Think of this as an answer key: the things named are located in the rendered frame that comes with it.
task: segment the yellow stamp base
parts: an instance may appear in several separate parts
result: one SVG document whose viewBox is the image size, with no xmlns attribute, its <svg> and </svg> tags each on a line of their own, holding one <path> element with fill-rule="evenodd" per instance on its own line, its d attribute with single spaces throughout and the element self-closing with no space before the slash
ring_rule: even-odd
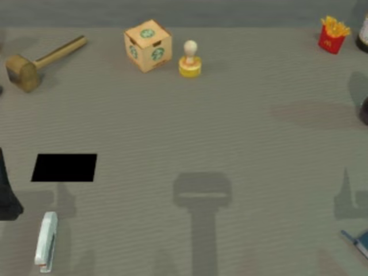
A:
<svg viewBox="0 0 368 276">
<path fill-rule="evenodd" d="M 185 78 L 195 78 L 201 75 L 202 60 L 200 57 L 194 57 L 194 64 L 188 65 L 185 63 L 186 57 L 183 56 L 179 60 L 179 73 Z"/>
</svg>

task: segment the mcdonald's logo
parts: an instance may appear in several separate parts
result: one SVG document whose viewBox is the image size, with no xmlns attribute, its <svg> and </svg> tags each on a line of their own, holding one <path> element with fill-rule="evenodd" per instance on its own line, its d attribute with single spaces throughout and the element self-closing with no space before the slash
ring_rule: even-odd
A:
<svg viewBox="0 0 368 276">
<path fill-rule="evenodd" d="M 331 47 L 331 41 L 329 41 L 329 40 L 323 41 L 323 44 L 328 46 L 328 47 Z"/>
</svg>

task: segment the starbucks box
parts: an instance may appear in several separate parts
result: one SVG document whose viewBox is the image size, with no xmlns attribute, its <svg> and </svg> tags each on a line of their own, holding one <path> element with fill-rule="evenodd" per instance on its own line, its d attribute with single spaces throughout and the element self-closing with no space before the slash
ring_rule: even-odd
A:
<svg viewBox="0 0 368 276">
<path fill-rule="evenodd" d="M 146 73 L 171 60 L 173 38 L 155 20 L 149 20 L 124 32 L 129 59 Z"/>
</svg>

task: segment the starbucks logo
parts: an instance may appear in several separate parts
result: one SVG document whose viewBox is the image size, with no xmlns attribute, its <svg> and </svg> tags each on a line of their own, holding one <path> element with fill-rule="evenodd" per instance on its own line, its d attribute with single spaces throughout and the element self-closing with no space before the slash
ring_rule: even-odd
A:
<svg viewBox="0 0 368 276">
<path fill-rule="evenodd" d="M 144 29 L 140 32 L 140 36 L 144 39 L 148 39 L 155 35 L 155 31 L 152 29 Z"/>
<path fill-rule="evenodd" d="M 138 53 L 137 53 L 136 48 L 134 48 L 134 46 L 130 45 L 130 46 L 129 46 L 129 50 L 130 50 L 130 52 L 131 52 L 132 56 L 133 56 L 135 59 L 137 59 L 137 58 L 138 58 Z"/>
<path fill-rule="evenodd" d="M 157 48 L 156 50 L 154 50 L 154 52 L 152 53 L 151 57 L 154 61 L 157 61 L 159 59 L 162 58 L 163 54 L 165 53 L 165 49 L 164 48 Z"/>
</svg>

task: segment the french fries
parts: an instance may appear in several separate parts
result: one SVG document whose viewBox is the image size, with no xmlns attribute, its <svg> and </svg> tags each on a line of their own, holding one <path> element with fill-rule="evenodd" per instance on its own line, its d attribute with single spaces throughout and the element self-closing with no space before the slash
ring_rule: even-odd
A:
<svg viewBox="0 0 368 276">
<path fill-rule="evenodd" d="M 337 38 L 350 35 L 350 28 L 331 16 L 326 16 L 326 19 L 321 19 L 321 22 L 326 28 L 327 35 L 330 37 Z"/>
</svg>

